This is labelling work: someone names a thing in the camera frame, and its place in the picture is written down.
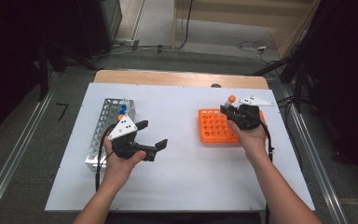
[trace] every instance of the tripod leg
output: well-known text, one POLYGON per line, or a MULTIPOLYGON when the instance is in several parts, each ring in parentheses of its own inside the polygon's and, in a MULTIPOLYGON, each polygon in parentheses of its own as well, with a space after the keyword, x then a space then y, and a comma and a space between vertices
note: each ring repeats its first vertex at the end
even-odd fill
POLYGON ((284 58, 276 63, 272 63, 270 64, 269 66, 263 68, 263 69, 260 69, 258 70, 257 72, 254 72, 252 73, 250 76, 254 76, 254 77, 261 77, 261 76, 264 76, 266 73, 274 70, 274 69, 277 69, 279 67, 282 67, 284 66, 286 63, 290 63, 292 61, 292 57, 289 56, 287 58, 284 58))
POLYGON ((40 95, 39 101, 42 101, 48 93, 48 58, 45 52, 45 43, 42 42, 38 49, 39 56, 39 74, 40 74, 40 95))
POLYGON ((53 47, 51 42, 46 42, 46 54, 54 71, 64 73, 66 62, 63 60, 61 54, 53 47))
POLYGON ((85 58, 82 58, 81 56, 73 53, 71 50, 69 50, 67 47, 60 45, 58 43, 53 43, 54 47, 56 47, 58 50, 60 50, 62 53, 70 56, 71 58, 75 59, 78 63, 81 63, 83 65, 85 65, 86 67, 88 67, 88 69, 91 70, 95 70, 95 71, 99 71, 102 70, 103 68, 101 67, 97 67, 95 64, 90 63, 89 61, 87 61, 85 58))
POLYGON ((293 104, 297 109, 298 113, 301 113, 300 101, 301 101, 301 91, 302 85, 304 84, 305 80, 305 71, 304 71, 305 64, 301 63, 297 75, 296 75, 296 86, 295 86, 295 97, 293 99, 293 104))

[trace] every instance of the white tabletop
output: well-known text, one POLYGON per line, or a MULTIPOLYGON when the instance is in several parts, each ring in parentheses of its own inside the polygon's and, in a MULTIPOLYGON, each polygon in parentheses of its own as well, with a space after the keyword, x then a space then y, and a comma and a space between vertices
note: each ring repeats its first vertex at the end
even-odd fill
MULTIPOLYGON (((275 102, 272 91, 127 84, 89 84, 75 127, 46 205, 47 211, 80 211, 95 192, 93 173, 85 164, 105 98, 133 100, 135 122, 149 126, 135 139, 168 146, 153 162, 142 161, 111 205, 118 211, 251 211, 265 200, 251 164, 239 144, 203 144, 198 111, 218 108, 230 94, 275 102)), ((274 164, 298 196, 314 210, 279 108, 260 106, 275 147, 274 164)))

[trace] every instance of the wrist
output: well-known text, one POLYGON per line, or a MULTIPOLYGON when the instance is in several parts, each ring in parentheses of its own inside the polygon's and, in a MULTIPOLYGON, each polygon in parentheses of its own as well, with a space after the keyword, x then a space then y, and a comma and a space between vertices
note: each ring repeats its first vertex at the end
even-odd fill
POLYGON ((101 191, 107 197, 115 197, 116 194, 120 191, 121 186, 115 184, 114 182, 104 181, 101 183, 101 186, 98 188, 98 191, 101 191))
POLYGON ((260 161, 269 160, 269 154, 263 147, 252 148, 245 151, 246 158, 248 158, 252 165, 255 165, 260 161))

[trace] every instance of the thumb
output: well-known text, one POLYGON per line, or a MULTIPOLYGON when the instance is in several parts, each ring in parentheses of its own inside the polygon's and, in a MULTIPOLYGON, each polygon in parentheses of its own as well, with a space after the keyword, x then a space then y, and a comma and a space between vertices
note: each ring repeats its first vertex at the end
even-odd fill
POLYGON ((231 131, 234 132, 236 135, 239 135, 239 133, 241 133, 241 129, 234 121, 228 119, 227 125, 231 129, 231 131))
POLYGON ((131 162, 133 163, 133 165, 138 164, 141 160, 143 160, 146 156, 146 152, 145 151, 137 151, 135 154, 133 154, 133 156, 131 157, 131 162))

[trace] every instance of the small tube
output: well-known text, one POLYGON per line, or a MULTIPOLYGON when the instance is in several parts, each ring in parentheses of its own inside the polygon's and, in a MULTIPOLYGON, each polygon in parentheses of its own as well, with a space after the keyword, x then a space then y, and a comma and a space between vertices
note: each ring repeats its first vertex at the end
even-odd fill
POLYGON ((224 104, 224 107, 229 107, 232 103, 234 103, 236 100, 235 95, 230 95, 227 99, 227 101, 224 104))
POLYGON ((117 116, 117 119, 121 120, 123 117, 124 117, 124 115, 120 114, 120 115, 117 116))

